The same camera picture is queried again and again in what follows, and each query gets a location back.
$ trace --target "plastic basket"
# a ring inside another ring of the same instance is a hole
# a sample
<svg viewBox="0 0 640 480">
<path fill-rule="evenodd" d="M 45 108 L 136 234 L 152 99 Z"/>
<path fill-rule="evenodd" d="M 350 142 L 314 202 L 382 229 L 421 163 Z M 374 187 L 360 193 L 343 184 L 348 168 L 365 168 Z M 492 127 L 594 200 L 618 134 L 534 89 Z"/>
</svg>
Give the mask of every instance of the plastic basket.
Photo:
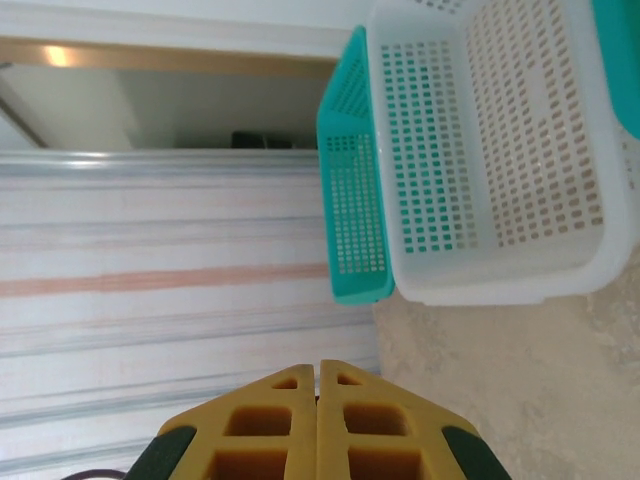
<svg viewBox="0 0 640 480">
<path fill-rule="evenodd" d="M 618 275 L 637 149 L 623 149 L 589 1 L 383 1 L 367 45 L 407 299 L 532 303 Z"/>
<path fill-rule="evenodd" d="M 329 271 L 338 303 L 373 303 L 393 291 L 379 194 L 364 28 L 355 29 L 317 118 Z"/>
</svg>

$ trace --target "white wall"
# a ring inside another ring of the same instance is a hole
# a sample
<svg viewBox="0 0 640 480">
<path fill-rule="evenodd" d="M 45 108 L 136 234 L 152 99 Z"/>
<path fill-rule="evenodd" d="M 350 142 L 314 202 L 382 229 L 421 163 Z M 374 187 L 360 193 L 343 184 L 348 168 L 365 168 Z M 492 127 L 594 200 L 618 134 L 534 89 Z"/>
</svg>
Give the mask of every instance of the white wall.
<svg viewBox="0 0 640 480">
<path fill-rule="evenodd" d="M 14 66 L 0 98 L 52 148 L 227 147 L 231 133 L 315 139 L 326 81 Z"/>
<path fill-rule="evenodd" d="M 339 57 L 374 0 L 0 0 L 0 36 Z"/>
<path fill-rule="evenodd" d="M 331 297 L 313 152 L 30 157 L 0 175 L 0 478 L 128 470 L 297 363 L 378 370 L 371 308 Z"/>
</svg>

